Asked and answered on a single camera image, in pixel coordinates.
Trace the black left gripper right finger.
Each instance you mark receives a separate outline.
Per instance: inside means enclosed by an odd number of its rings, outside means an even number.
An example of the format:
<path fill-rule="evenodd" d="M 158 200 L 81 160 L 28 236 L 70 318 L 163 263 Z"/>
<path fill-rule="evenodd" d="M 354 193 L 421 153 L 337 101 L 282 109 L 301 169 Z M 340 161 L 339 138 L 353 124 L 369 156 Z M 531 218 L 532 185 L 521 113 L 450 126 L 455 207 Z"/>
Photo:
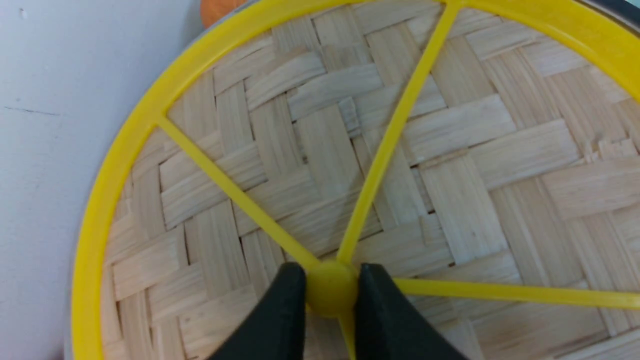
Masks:
<path fill-rule="evenodd" d="M 359 269 L 354 306 L 357 360 L 465 360 L 402 294 L 380 264 Z"/>

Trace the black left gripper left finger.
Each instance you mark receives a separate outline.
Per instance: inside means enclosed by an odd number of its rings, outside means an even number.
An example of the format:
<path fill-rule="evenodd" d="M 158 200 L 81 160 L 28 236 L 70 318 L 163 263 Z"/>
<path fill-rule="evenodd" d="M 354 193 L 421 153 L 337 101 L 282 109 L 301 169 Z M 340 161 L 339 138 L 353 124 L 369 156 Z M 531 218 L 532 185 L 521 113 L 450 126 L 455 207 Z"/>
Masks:
<path fill-rule="evenodd" d="M 306 342 L 306 273 L 286 262 L 254 309 L 210 360 L 302 360 Z"/>

